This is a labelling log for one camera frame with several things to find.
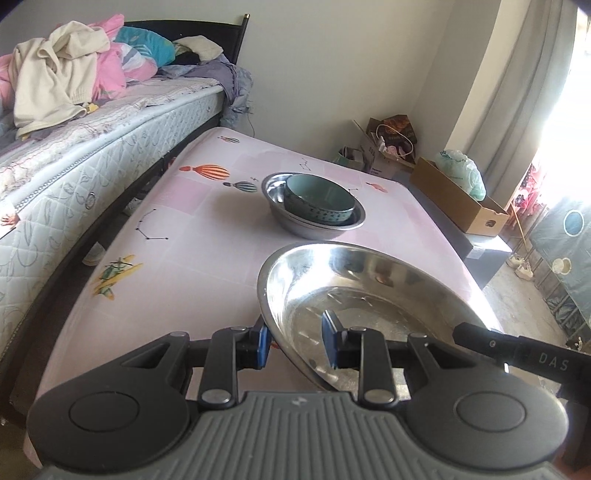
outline gray gripper base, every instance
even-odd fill
[[[388,413],[358,407],[348,393],[248,393],[202,415],[178,448],[150,466],[110,475],[51,466],[38,480],[559,480],[550,464],[480,473],[425,453]]]

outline stainless steel bowl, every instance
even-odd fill
[[[326,357],[320,316],[334,310],[345,327],[380,330],[388,340],[422,332],[453,344],[461,322],[484,326],[476,313],[435,278],[388,255],[338,242],[282,248],[262,266],[257,295],[275,341],[319,387],[357,392],[359,374],[333,369]],[[394,380],[409,398],[400,370]]]
[[[271,213],[287,231],[308,240],[331,240],[363,225],[365,209],[357,199],[355,199],[353,213],[344,225],[322,225],[288,212],[283,204],[284,189],[285,182],[292,175],[294,175],[293,172],[274,173],[262,181],[262,192],[269,202]]]

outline blue patterned fabric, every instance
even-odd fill
[[[151,57],[158,67],[168,65],[174,60],[174,44],[145,28],[123,27],[117,33],[115,41],[127,43],[135,48],[144,57]]]
[[[564,197],[531,231],[530,241],[591,325],[591,203]]]

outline pillow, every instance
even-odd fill
[[[153,58],[158,67],[168,65],[174,60],[174,45],[170,40],[145,28],[123,27],[119,30],[118,43],[127,43],[144,57]]]
[[[201,61],[210,61],[216,59],[223,53],[223,48],[221,48],[217,43],[205,38],[203,35],[198,35],[197,37],[180,38],[175,40],[174,43],[183,47],[187,47],[192,52],[195,52],[197,55],[199,55],[199,59]]]
[[[144,57],[126,43],[117,45],[121,47],[121,66],[127,83],[142,82],[156,75],[158,67],[152,57]]]

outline constellation print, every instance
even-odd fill
[[[168,240],[167,236],[148,236],[140,228],[141,223],[144,221],[144,218],[146,218],[150,213],[155,212],[155,211],[156,211],[156,209],[154,208],[154,209],[150,210],[148,213],[146,213],[138,222],[138,226],[135,228],[135,230],[138,231],[139,233],[141,233],[146,240]]]

